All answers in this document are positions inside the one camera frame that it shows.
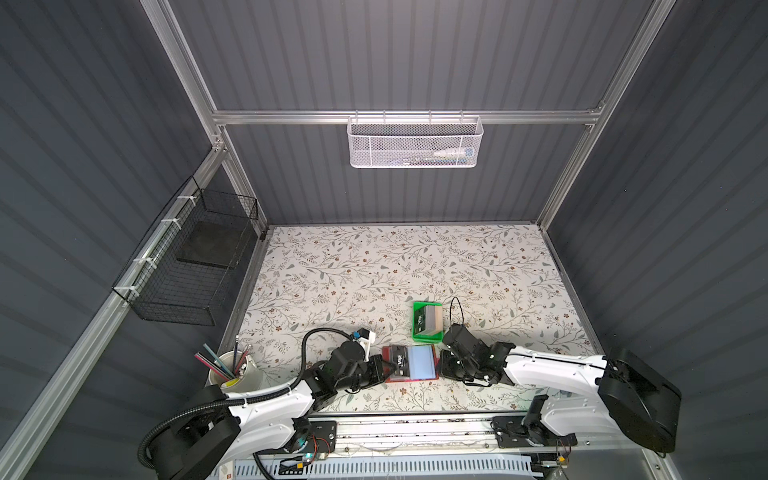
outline black wire basket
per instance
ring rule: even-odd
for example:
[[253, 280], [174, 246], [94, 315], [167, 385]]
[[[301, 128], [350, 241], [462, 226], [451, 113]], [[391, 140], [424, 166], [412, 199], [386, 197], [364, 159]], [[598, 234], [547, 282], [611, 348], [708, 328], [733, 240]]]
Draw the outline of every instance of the black wire basket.
[[162, 220], [167, 228], [133, 283], [113, 290], [144, 320], [226, 323], [258, 241], [257, 217], [253, 197], [197, 190], [175, 219]]

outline metal bracket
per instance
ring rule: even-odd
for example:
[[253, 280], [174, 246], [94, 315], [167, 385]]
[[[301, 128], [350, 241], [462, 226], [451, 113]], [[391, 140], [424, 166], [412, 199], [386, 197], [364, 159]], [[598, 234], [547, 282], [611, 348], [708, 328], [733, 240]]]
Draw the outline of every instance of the metal bracket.
[[179, 227], [179, 231], [181, 231], [181, 223], [179, 223], [179, 219], [177, 219], [177, 218], [164, 218], [163, 220], [160, 220], [160, 223], [167, 223], [167, 222], [175, 223], [176, 226]]
[[180, 195], [177, 198], [186, 198], [188, 200], [192, 200], [192, 205], [195, 207], [197, 206], [197, 196], [195, 195]]
[[[127, 295], [128, 298], [131, 298], [131, 293], [135, 293], [136, 296], [139, 296], [141, 294], [139, 292], [139, 289], [136, 288], [135, 285], [131, 285], [131, 286], [113, 286], [112, 290], [115, 290], [118, 293], [120, 293], [120, 291], [124, 291], [124, 292], [127, 291], [128, 292], [128, 295]], [[123, 298], [123, 300], [127, 301], [127, 299], [124, 296], [121, 295], [121, 297]]]
[[597, 107], [595, 107], [595, 108], [590, 108], [590, 109], [588, 109], [588, 111], [589, 111], [589, 112], [591, 112], [591, 113], [593, 113], [593, 114], [599, 114], [600, 112], [602, 112], [602, 111], [603, 111], [603, 108], [604, 108], [604, 107], [605, 107], [605, 100], [600, 100], [600, 101], [598, 102], [598, 105], [597, 105]]
[[544, 438], [544, 443], [534, 442], [527, 433], [527, 429], [522, 425], [526, 415], [503, 415], [493, 417], [491, 420], [491, 428], [493, 429], [496, 436], [496, 442], [500, 449], [556, 447], [558, 445], [573, 446], [578, 444], [578, 440], [574, 433], [558, 437], [550, 432], [550, 435]]
[[134, 258], [134, 262], [138, 263], [139, 265], [142, 265], [144, 262], [149, 263], [154, 270], [157, 270], [157, 259], [153, 257], [141, 257], [141, 258]]

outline black cable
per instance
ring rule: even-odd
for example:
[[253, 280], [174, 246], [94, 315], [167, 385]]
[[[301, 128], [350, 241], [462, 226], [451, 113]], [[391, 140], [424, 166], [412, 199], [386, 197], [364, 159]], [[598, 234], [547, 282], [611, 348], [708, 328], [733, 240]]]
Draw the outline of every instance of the black cable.
[[[525, 358], [527, 358], [527, 359], [533, 359], [533, 358], [536, 358], [534, 355], [525, 355], [524, 353], [520, 353], [520, 352], [514, 352], [514, 353], [510, 353], [510, 355], [516, 355], [516, 356], [524, 356], [524, 357], [525, 357]], [[574, 361], [572, 361], [572, 360], [552, 359], [552, 358], [547, 358], [546, 360], [551, 360], [551, 361], [553, 361], [553, 362], [572, 363], [572, 364], [574, 364], [574, 365], [581, 365], [581, 366], [590, 366], [590, 367], [592, 367], [593, 369], [600, 369], [600, 370], [605, 370], [605, 368], [604, 368], [604, 367], [601, 367], [601, 366], [599, 366], [599, 365], [593, 365], [593, 364], [591, 364], [591, 363], [584, 363], [584, 362], [574, 362]]]
[[488, 385], [482, 385], [481, 383], [475, 383], [475, 382], [472, 381], [474, 379], [475, 379], [475, 377], [473, 377], [473, 376], [464, 377], [464, 379], [462, 380], [462, 383], [464, 385], [466, 385], [466, 386], [479, 386], [479, 387], [482, 387], [484, 389], [487, 389], [488, 387], [493, 386], [493, 384], [490, 383], [490, 382], [488, 382]]
[[[298, 465], [304, 460], [304, 455], [297, 457], [283, 458], [280, 463], [277, 464], [277, 473], [282, 475], [284, 472], [288, 472], [292, 468], [298, 468]], [[296, 462], [293, 465], [283, 465], [284, 462]]]
[[261, 462], [261, 458], [259, 458], [259, 454], [254, 452], [253, 453], [253, 460], [256, 461], [256, 467], [259, 468], [259, 472], [261, 472], [261, 475], [264, 475], [264, 478], [266, 480], [275, 480], [275, 478], [270, 475], [270, 473], [264, 468], [264, 464]]
[[326, 326], [321, 326], [320, 328], [311, 329], [309, 332], [306, 333], [304, 336], [304, 339], [301, 341], [301, 368], [299, 369], [299, 375], [296, 377], [295, 380], [293, 380], [293, 383], [290, 384], [290, 389], [295, 389], [300, 383], [301, 383], [301, 377], [304, 376], [304, 371], [306, 370], [306, 341], [310, 338], [310, 335], [313, 333], [318, 332], [332, 332], [332, 333], [338, 333], [339, 335], [343, 335], [346, 338], [353, 340], [355, 337], [353, 335], [348, 334], [347, 332], [343, 332], [339, 329], [332, 329]]
[[227, 399], [227, 400], [217, 400], [216, 402], [204, 403], [203, 405], [198, 405], [190, 409], [186, 409], [183, 412], [179, 412], [176, 415], [170, 417], [169, 419], [165, 419], [164, 421], [155, 425], [155, 427], [144, 436], [144, 438], [141, 440], [141, 443], [139, 443], [139, 449], [137, 452], [139, 463], [141, 463], [143, 466], [147, 468], [154, 468], [154, 464], [152, 463], [152, 460], [149, 459], [149, 457], [147, 457], [147, 447], [149, 446], [150, 443], [152, 443], [152, 441], [158, 435], [160, 435], [165, 429], [170, 427], [170, 425], [176, 422], [177, 420], [185, 419], [203, 412], [212, 412], [222, 407], [238, 406], [238, 405], [243, 405], [244, 403], [250, 405], [253, 403], [265, 402], [267, 400], [271, 400], [279, 396], [283, 396], [286, 393], [290, 392], [291, 390], [295, 389], [299, 385], [299, 383], [301, 383], [302, 377], [304, 376], [304, 371], [306, 370], [306, 341], [309, 339], [309, 337], [312, 334], [318, 333], [318, 332], [338, 333], [350, 340], [354, 339], [353, 335], [350, 335], [347, 332], [343, 332], [342, 330], [339, 330], [339, 329], [333, 329], [329, 327], [320, 327], [316, 329], [311, 329], [309, 332], [306, 333], [306, 335], [304, 335], [304, 338], [301, 341], [301, 368], [299, 369], [299, 375], [296, 377], [295, 380], [293, 380], [293, 382], [289, 386], [287, 386], [284, 389], [280, 389], [277, 392], [265, 393], [264, 395], [257, 395], [257, 396], [249, 397], [246, 399]]
[[453, 300], [458, 302], [458, 309], [462, 311], [462, 326], [464, 326], [464, 309], [462, 308], [462, 301], [457, 296], [451, 298], [451, 306], [448, 307], [448, 323], [453, 325]]
[[352, 384], [349, 385], [349, 389], [344, 390], [345, 392], [349, 393], [350, 395], [355, 395], [356, 393], [360, 393], [360, 374], [359, 373], [353, 373], [352, 374]]

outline white wire basket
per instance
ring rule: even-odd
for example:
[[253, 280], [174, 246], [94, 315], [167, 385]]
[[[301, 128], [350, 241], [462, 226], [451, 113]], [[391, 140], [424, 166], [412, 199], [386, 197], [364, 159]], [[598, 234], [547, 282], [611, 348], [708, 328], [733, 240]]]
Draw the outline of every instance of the white wire basket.
[[355, 168], [470, 168], [477, 164], [482, 132], [480, 117], [350, 117], [349, 163]]

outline red wire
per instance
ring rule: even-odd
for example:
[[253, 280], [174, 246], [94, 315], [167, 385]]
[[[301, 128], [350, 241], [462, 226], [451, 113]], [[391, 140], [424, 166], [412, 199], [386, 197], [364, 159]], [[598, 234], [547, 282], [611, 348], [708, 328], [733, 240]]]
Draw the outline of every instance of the red wire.
[[325, 440], [323, 437], [320, 437], [320, 440], [323, 440], [328, 445], [328, 453], [331, 453], [331, 444], [328, 443], [328, 440]]
[[310, 463], [314, 463], [315, 458], [317, 458], [317, 439], [315, 438], [314, 435], [311, 435], [311, 436], [312, 436], [312, 440], [315, 442], [315, 452], [312, 454], [312, 460], [310, 460]]

